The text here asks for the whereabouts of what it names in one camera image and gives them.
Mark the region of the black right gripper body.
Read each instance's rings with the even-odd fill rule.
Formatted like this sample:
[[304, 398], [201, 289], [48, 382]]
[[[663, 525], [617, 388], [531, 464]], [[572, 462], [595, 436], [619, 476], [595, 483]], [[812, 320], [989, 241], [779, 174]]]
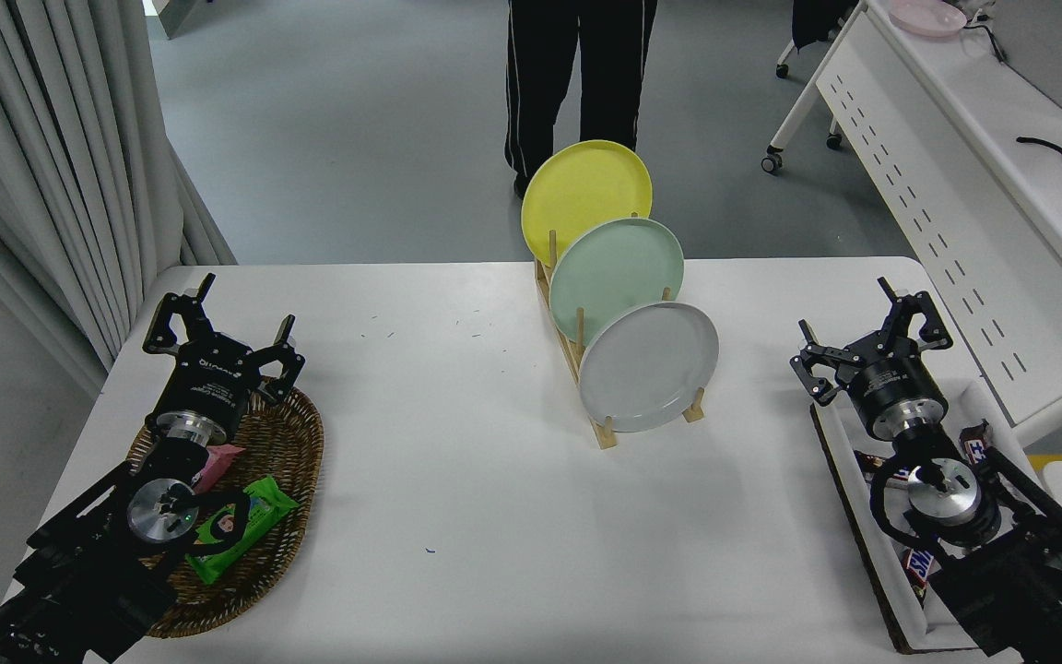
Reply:
[[940, 424], [947, 416], [947, 399], [915, 356], [864, 367], [850, 384], [850, 399], [874, 440], [893, 440], [920, 421]]

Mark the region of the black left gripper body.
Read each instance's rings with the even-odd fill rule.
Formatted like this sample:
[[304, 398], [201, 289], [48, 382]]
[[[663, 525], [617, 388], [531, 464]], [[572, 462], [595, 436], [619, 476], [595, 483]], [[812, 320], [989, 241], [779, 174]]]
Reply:
[[228, 337], [182, 344], [176, 367], [156, 403], [156, 426], [169, 429], [176, 419], [206, 419], [225, 436], [236, 435], [249, 410], [260, 370], [252, 367], [253, 350]]

